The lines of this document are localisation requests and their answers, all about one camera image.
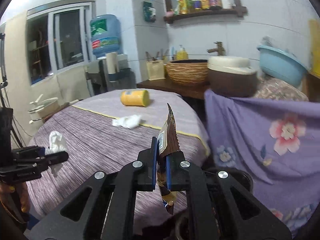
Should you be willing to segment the green wall pouch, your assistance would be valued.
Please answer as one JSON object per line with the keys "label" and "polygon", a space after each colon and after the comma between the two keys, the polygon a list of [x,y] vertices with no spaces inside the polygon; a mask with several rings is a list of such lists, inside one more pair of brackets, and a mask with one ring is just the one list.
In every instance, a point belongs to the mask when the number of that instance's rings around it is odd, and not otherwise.
{"label": "green wall pouch", "polygon": [[156,21],[156,9],[151,2],[143,2],[144,21],[154,23]]}

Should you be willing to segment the brown snack wrapper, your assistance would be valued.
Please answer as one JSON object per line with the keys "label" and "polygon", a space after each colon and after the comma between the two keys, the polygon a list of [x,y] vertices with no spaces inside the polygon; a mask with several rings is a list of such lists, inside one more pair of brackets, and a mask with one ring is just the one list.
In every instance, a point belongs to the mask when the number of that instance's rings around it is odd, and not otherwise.
{"label": "brown snack wrapper", "polygon": [[171,190],[171,171],[168,155],[178,152],[180,146],[176,134],[176,122],[171,106],[167,103],[168,116],[157,137],[157,184],[166,211],[173,215],[177,192]]}

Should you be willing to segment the yellow soap dispenser bottle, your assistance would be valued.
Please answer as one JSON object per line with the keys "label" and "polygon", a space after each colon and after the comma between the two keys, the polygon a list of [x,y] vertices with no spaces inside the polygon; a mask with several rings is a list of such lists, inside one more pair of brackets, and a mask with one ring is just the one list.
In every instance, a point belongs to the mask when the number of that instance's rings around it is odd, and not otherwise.
{"label": "yellow soap dispenser bottle", "polygon": [[176,53],[176,60],[188,60],[188,53],[185,51],[185,48],[180,45],[179,51]]}

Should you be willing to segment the purple striped tablecloth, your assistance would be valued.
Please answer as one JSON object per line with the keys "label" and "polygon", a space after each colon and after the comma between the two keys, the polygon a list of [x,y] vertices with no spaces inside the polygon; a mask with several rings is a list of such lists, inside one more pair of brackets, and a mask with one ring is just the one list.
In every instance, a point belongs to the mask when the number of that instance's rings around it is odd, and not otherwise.
{"label": "purple striped tablecloth", "polygon": [[[187,160],[201,166],[210,154],[208,134],[196,112],[177,94],[149,90],[148,107],[125,106],[120,90],[82,100],[54,114],[33,136],[31,145],[49,146],[52,131],[66,139],[69,158],[54,178],[50,171],[28,183],[31,202],[45,216],[97,171],[113,173],[137,159],[151,146],[167,115],[174,113],[177,137]],[[112,126],[113,119],[141,115],[144,124],[134,129]]]}

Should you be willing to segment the white tissue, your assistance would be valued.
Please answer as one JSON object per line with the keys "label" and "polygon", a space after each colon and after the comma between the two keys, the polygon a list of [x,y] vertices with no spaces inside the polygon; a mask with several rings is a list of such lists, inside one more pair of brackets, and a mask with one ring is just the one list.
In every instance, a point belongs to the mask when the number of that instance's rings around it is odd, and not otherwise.
{"label": "white tissue", "polygon": [[130,115],[119,119],[113,119],[112,126],[134,129],[139,125],[144,124],[144,122],[145,120],[142,119],[141,115]]}
{"label": "white tissue", "polygon": [[[45,148],[45,155],[65,151],[68,152],[67,142],[65,137],[58,131],[52,131],[49,135],[49,147]],[[58,177],[58,172],[63,167],[62,164],[56,164],[50,167],[54,178]]]}

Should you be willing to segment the woven wicker basket sink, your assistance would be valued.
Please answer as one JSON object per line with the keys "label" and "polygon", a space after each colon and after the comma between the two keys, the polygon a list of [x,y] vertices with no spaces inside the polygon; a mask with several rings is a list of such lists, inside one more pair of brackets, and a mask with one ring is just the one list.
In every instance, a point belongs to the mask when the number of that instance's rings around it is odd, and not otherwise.
{"label": "woven wicker basket sink", "polygon": [[185,86],[203,85],[208,82],[207,60],[176,60],[166,64],[168,77]]}

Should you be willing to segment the blue water jug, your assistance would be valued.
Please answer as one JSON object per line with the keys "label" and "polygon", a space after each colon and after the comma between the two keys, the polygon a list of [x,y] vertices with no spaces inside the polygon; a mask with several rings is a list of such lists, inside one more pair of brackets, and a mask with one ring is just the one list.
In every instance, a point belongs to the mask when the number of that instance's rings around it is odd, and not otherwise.
{"label": "blue water jug", "polygon": [[96,58],[120,51],[120,25],[115,15],[105,14],[90,21],[91,45]]}

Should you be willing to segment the patterned brown cloth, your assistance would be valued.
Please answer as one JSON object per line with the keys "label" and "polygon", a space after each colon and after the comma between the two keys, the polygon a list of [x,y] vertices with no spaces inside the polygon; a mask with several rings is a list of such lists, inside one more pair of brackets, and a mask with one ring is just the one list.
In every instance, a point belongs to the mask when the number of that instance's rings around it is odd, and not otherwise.
{"label": "patterned brown cloth", "polygon": [[265,75],[259,77],[258,81],[257,91],[252,98],[298,102],[309,100],[303,92],[283,80]]}

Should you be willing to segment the window with white frame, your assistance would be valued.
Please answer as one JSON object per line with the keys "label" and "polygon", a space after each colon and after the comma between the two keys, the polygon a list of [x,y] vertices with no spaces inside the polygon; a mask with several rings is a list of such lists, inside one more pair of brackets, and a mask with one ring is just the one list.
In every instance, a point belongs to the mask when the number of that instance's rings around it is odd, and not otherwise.
{"label": "window with white frame", "polygon": [[89,24],[94,16],[94,2],[27,14],[27,63],[32,85],[95,60]]}

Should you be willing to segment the purple floral cloth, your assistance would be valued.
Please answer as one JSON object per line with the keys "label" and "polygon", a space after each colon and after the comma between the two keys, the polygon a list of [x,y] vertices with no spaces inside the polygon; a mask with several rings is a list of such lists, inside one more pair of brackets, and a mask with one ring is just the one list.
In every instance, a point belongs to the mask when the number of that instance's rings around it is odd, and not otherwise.
{"label": "purple floral cloth", "polygon": [[247,172],[294,239],[319,239],[319,104],[204,94],[215,164]]}

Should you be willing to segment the yellow plastic cup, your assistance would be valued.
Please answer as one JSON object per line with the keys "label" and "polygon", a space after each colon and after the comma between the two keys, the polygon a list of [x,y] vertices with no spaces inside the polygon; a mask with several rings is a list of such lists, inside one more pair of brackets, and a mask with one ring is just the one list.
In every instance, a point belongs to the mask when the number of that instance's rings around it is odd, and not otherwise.
{"label": "yellow plastic cup", "polygon": [[148,107],[150,96],[147,90],[125,90],[121,93],[120,101],[125,106]]}

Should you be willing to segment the water dispenser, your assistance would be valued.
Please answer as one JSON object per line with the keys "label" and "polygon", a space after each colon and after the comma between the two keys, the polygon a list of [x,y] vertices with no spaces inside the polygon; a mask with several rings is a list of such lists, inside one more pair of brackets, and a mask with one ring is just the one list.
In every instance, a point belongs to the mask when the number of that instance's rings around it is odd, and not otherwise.
{"label": "water dispenser", "polygon": [[90,96],[95,96],[117,89],[132,89],[136,87],[134,72],[129,67],[127,55],[117,55],[115,71],[109,71],[106,57],[90,62],[85,67],[87,87]]}

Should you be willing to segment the beige utensil holder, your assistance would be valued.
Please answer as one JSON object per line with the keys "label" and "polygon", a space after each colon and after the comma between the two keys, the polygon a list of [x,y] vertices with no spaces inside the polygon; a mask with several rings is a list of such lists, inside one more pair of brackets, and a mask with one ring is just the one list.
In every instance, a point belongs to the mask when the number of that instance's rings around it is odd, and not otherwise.
{"label": "beige utensil holder", "polygon": [[149,81],[165,79],[165,70],[163,60],[147,61],[146,68]]}

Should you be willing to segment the brown white rice cooker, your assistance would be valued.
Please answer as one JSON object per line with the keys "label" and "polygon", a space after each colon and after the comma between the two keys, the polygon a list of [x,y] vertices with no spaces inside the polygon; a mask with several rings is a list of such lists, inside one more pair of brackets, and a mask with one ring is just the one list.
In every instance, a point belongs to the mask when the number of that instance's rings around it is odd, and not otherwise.
{"label": "brown white rice cooker", "polygon": [[252,97],[258,86],[257,70],[243,57],[212,56],[207,62],[211,90],[226,97]]}

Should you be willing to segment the yellow tall box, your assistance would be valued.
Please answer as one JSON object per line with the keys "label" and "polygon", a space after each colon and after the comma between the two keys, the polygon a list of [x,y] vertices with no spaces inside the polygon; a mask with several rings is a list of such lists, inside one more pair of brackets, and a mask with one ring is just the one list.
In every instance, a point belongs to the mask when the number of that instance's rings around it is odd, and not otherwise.
{"label": "yellow tall box", "polygon": [[309,28],[311,35],[311,56],[312,56],[312,72],[319,75],[320,71],[320,29],[319,20],[309,20]]}

